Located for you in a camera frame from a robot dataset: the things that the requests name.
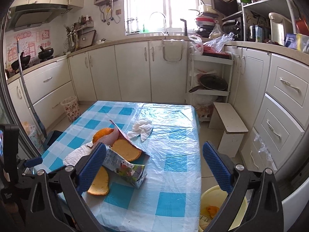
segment plastic table cover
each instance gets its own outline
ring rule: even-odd
[[[189,105],[146,104],[97,101],[43,154],[35,171],[47,172],[63,166],[62,160],[74,149],[90,142],[113,120],[123,131],[135,121],[148,118],[154,126],[146,141],[132,139],[150,157],[147,176],[139,189],[109,171],[109,193],[83,193],[90,210],[110,231],[190,232],[198,231],[201,194],[199,124]]]

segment white plastic bag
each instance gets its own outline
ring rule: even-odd
[[[194,48],[194,55],[203,55],[204,47],[202,38],[194,35],[188,36],[188,38],[194,42],[194,43],[191,42],[191,46],[193,46]]]
[[[220,36],[223,36],[224,32],[221,29],[221,26],[218,21],[216,21],[216,25],[213,28],[212,32],[209,34],[210,39],[216,39]]]

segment plastic bag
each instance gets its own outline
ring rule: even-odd
[[[265,156],[266,156],[266,159],[270,162],[269,164],[272,166],[272,168],[273,168],[274,170],[277,171],[277,167],[276,167],[276,165],[275,165],[275,162],[274,162],[274,160],[272,159],[272,156],[271,156],[271,154],[270,154],[270,152],[269,152],[267,146],[265,145],[264,141],[262,140],[262,138],[261,138],[261,136],[260,136],[259,134],[257,134],[257,135],[255,136],[254,141],[259,141],[259,142],[261,143],[261,147],[260,147],[260,149],[259,149],[259,151],[258,151],[259,154],[261,155],[261,153],[264,153]]]
[[[218,23],[218,21],[216,21],[216,25],[213,28],[212,32],[209,34],[209,38],[210,39],[216,39],[220,36],[223,36],[224,32],[221,29],[220,24]]]
[[[188,38],[194,42],[191,42],[191,46],[194,48],[194,55],[203,55],[204,48],[202,38],[194,35],[188,36]]]
[[[222,51],[224,45],[227,42],[234,40],[233,36],[234,36],[234,33],[231,32],[228,35],[223,35],[223,36],[218,37],[214,40],[211,40],[209,42],[204,43],[204,46],[209,48],[208,51],[220,53]]]

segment frying pan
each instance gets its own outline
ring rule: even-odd
[[[199,78],[198,82],[200,85],[193,87],[191,90],[189,90],[189,92],[195,92],[197,90],[203,90],[203,89],[226,90],[228,88],[227,82],[216,75],[208,75],[208,74],[202,75]]]
[[[41,59],[41,60],[50,57],[50,56],[54,53],[54,49],[53,49],[53,48],[43,49],[43,47],[40,46],[40,49],[41,49],[42,51],[40,51],[40,52],[38,53],[38,57],[39,57],[39,59]]]

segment tissue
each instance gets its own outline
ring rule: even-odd
[[[146,118],[140,119],[133,124],[132,130],[127,133],[127,136],[133,138],[140,135],[142,142],[144,142],[149,137],[152,128],[153,125],[151,120]]]

